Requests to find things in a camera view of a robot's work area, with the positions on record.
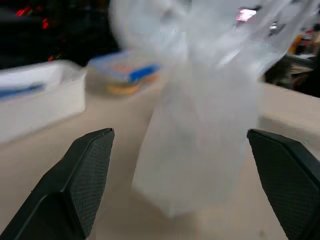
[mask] beige tabletop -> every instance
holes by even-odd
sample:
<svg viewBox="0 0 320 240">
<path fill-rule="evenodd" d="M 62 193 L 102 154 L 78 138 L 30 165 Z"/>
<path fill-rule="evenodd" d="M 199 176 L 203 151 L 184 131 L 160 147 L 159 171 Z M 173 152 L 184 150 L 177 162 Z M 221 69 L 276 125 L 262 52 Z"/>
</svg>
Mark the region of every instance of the beige tabletop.
<svg viewBox="0 0 320 240">
<path fill-rule="evenodd" d="M 126 98 L 88 93 L 84 113 L 0 146 L 0 232 L 74 139 L 114 128 L 106 188 L 96 220 L 98 240 L 287 239 L 261 187 L 249 147 L 236 192 L 226 207 L 208 207 L 168 219 L 130 191 L 161 86 Z M 304 142 L 320 159 L 314 143 L 320 138 L 320 100 L 270 85 L 264 89 L 260 127 Z"/>
</svg>

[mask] textured gripper pad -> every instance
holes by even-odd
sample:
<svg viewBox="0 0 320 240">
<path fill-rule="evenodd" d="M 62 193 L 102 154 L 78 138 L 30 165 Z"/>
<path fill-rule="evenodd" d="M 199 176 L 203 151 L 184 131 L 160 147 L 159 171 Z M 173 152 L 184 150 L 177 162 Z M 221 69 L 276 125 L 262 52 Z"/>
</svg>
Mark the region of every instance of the textured gripper pad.
<svg viewBox="0 0 320 240">
<path fill-rule="evenodd" d="M 114 132 L 110 131 L 90 144 L 70 183 L 68 194 L 86 238 L 105 190 L 113 139 Z"/>
<path fill-rule="evenodd" d="M 248 132 L 263 190 L 288 239 L 304 240 L 319 220 L 316 216 L 320 205 L 319 187 L 306 173 L 303 159 L 299 160 L 290 147 L 299 147 L 300 157 L 303 156 L 301 150 L 308 156 L 310 153 L 299 142 L 264 133 Z"/>
</svg>

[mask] white plastic container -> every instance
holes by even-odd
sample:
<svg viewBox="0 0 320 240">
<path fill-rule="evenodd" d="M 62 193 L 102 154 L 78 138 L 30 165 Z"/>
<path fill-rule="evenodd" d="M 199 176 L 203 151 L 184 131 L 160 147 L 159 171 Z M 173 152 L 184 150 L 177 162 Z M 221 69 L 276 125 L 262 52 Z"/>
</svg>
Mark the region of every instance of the white plastic container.
<svg viewBox="0 0 320 240">
<path fill-rule="evenodd" d="M 85 69 L 64 60 L 0 71 L 0 84 L 44 84 L 38 92 L 0 98 L 0 143 L 83 112 L 85 76 Z"/>
</svg>

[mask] white plastic bag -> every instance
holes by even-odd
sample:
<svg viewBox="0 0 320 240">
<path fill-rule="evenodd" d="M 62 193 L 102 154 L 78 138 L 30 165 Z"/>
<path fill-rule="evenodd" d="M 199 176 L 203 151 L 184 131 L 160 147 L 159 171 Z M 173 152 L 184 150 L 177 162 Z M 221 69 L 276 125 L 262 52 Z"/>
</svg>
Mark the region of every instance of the white plastic bag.
<svg viewBox="0 0 320 240">
<path fill-rule="evenodd" d="M 223 204 L 232 193 L 247 131 L 258 121 L 257 78 L 287 52 L 319 0 L 295 3 L 300 11 L 269 36 L 291 2 L 272 0 L 235 28 L 224 16 L 228 0 L 113 1 L 112 24 L 122 43 L 175 71 L 154 110 L 132 183 L 166 215 Z"/>
</svg>

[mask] blue object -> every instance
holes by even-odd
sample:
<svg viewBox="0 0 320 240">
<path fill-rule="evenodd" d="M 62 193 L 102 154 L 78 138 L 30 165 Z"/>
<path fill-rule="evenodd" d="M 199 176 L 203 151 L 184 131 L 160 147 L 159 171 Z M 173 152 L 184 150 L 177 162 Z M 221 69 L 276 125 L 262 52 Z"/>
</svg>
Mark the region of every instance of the blue object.
<svg viewBox="0 0 320 240">
<path fill-rule="evenodd" d="M 0 88 L 0 99 L 13 97 L 13 96 L 20 96 L 30 94 L 39 90 L 43 90 L 44 85 L 31 85 L 29 87 L 24 88 Z"/>
<path fill-rule="evenodd" d="M 140 68 L 129 74 L 129 82 L 134 83 L 146 76 L 152 75 L 160 68 L 159 64 L 152 64 L 143 68 Z"/>
</svg>

